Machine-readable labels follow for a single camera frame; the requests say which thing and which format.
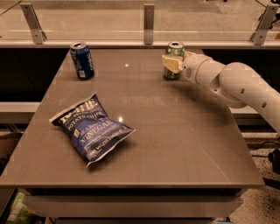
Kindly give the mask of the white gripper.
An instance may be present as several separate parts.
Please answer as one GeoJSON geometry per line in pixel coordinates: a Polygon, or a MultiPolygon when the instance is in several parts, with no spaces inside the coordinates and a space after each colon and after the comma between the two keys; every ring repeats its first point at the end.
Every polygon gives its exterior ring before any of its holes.
{"type": "Polygon", "coordinates": [[[183,60],[181,56],[163,55],[162,64],[174,73],[179,73],[183,70],[183,76],[191,83],[210,84],[213,77],[206,69],[202,69],[201,66],[206,64],[206,68],[209,68],[208,61],[211,57],[189,51],[185,52],[184,57],[183,60]]]}

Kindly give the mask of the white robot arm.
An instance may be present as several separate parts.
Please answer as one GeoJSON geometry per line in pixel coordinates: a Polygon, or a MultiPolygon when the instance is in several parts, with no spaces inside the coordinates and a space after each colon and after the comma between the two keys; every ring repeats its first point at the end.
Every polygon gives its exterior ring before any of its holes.
{"type": "Polygon", "coordinates": [[[250,66],[241,62],[224,65],[194,52],[184,57],[163,55],[162,64],[206,88],[230,108],[250,106],[280,134],[280,94],[250,66]]]}

